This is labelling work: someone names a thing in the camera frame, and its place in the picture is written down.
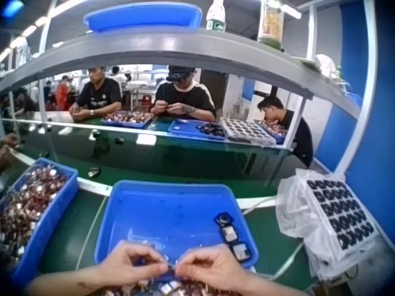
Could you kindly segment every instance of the blue plastic tray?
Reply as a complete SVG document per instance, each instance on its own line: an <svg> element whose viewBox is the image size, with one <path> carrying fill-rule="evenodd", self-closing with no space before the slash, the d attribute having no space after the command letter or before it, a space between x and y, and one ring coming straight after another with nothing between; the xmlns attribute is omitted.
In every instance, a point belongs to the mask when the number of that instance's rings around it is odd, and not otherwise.
<svg viewBox="0 0 395 296"><path fill-rule="evenodd" d="M126 111L117 111L116 113L125 113ZM132 123L132 122L120 122L120 121L108 121L104 118L101 120L103 125L109 126L122 126L124 128L144 128L147 123L152 120L153 117L148 118L146 121L142 123Z"/></svg>
<svg viewBox="0 0 395 296"><path fill-rule="evenodd" d="M202 10L192 4L142 2L92 12L84 17L84 22L95 32L147 26L199 28L202 16Z"/></svg>
<svg viewBox="0 0 395 296"><path fill-rule="evenodd" d="M256 124L259 125L260 128L262 128L262 129L263 129L266 133L268 133L272 138L274 138L274 139L276 140L276 143L277 143L278 145L281 145L281 144L284 143L284 141L285 141L285 137L284 137L284 136L278 136L278 135L276 135L276 134L272 134L272 132L269 131L269 130L266 128L266 126L264 126L263 124L261 124L261 123L259 123L259 122L256 122Z"/></svg>
<svg viewBox="0 0 395 296"><path fill-rule="evenodd" d="M79 189L77 182L78 171L46 158L39 158L24 174L12 185L12 188L19 190L26 182L25 174L36 165L53 165L56 170L67 175L68 180L63 188L57 193L55 199L48 205L48 208L42 215L36 229L30 237L29 243L25 248L18 266L12 274L13 281L23 287L29 283L37 274L41 256L44 253L48 240L56 227L57 222L63 215L64 210L74 198ZM0 203L0 211L4 208L6 200Z"/></svg>
<svg viewBox="0 0 395 296"><path fill-rule="evenodd" d="M119 181L101 224L94 259L102 262L120 240L147 240L175 264L188 249L224 243L215 217L228 212L239 239L247 244L249 268L259 259L254 239L232 191L224 185ZM169 281L166 274L158 281Z"/></svg>
<svg viewBox="0 0 395 296"><path fill-rule="evenodd" d="M223 141L227 138L225 130L223 130L225 132L225 137L201 133L196 127L198 125L203 126L205 123L207 122L201 120L174 119L172 124L169 126L168 131L172 134L184 136L187 138L199 138L216 141Z"/></svg>

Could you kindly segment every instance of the hand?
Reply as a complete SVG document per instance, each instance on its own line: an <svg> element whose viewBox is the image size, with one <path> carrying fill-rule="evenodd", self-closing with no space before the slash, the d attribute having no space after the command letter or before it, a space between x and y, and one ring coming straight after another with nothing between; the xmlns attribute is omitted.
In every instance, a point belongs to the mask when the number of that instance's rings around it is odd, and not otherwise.
<svg viewBox="0 0 395 296"><path fill-rule="evenodd" d="M5 136L1 141L8 146L15 147L19 144L19 137L16 134L11 133Z"/></svg>
<svg viewBox="0 0 395 296"><path fill-rule="evenodd" d="M70 108L70 114L78 113L80 111L80 106L77 103L74 103Z"/></svg>
<svg viewBox="0 0 395 296"><path fill-rule="evenodd" d="M248 272L236 261L226 245L188 252L176 265L175 274L232 292L240 291L248 278Z"/></svg>
<svg viewBox="0 0 395 296"><path fill-rule="evenodd" d="M133 266L139 258L152 262L146 266ZM147 245L121 241L98 266L104 286L132 286L138 281L161 276L168 270L166 260Z"/></svg>
<svg viewBox="0 0 395 296"><path fill-rule="evenodd" d="M166 101L158 100L155 102L154 111L155 113L163 113L166 111L167 106L168 103Z"/></svg>
<svg viewBox="0 0 395 296"><path fill-rule="evenodd" d="M71 116L75 121L83 121L91 116L91 112L88 109L82 109L78 113L71 113Z"/></svg>
<svg viewBox="0 0 395 296"><path fill-rule="evenodd" d="M167 112L172 114L192 114L196 108L182 103L167 106Z"/></svg>

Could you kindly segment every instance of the plastic bottle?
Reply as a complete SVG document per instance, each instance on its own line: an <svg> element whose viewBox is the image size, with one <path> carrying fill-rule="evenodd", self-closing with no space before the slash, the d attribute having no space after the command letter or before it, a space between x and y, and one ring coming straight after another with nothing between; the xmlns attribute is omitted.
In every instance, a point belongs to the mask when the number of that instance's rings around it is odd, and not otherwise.
<svg viewBox="0 0 395 296"><path fill-rule="evenodd" d="M226 19L223 0L214 0L206 17L206 29L225 32Z"/></svg>

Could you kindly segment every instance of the blue wall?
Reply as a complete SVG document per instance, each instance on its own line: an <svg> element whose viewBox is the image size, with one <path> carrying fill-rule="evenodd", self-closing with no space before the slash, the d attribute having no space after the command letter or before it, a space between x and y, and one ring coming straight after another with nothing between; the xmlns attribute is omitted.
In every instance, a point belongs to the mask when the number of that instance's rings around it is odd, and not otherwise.
<svg viewBox="0 0 395 296"><path fill-rule="evenodd" d="M364 96L368 63L368 38L363 1L340 6L343 25L342 73L354 93ZM335 170L346 150L356 120L334 105L317 147L316 158Z"/></svg>
<svg viewBox="0 0 395 296"><path fill-rule="evenodd" d="M376 2L378 76L364 138L347 172L347 182L395 243L395 17Z"/></svg>

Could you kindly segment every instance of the cable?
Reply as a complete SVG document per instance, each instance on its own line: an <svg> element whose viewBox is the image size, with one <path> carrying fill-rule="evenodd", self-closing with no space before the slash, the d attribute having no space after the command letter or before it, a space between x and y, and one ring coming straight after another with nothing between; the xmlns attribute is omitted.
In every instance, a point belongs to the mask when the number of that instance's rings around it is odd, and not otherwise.
<svg viewBox="0 0 395 296"><path fill-rule="evenodd" d="M356 278L357 278L358 273L359 273L358 264L356 265L356 268L357 268L357 270L356 270L356 272L355 272L355 276L354 276L354 277L350 277L350 276L348 275L347 271L344 272L344 274L346 275L346 277L347 277L348 279L356 279Z"/></svg>

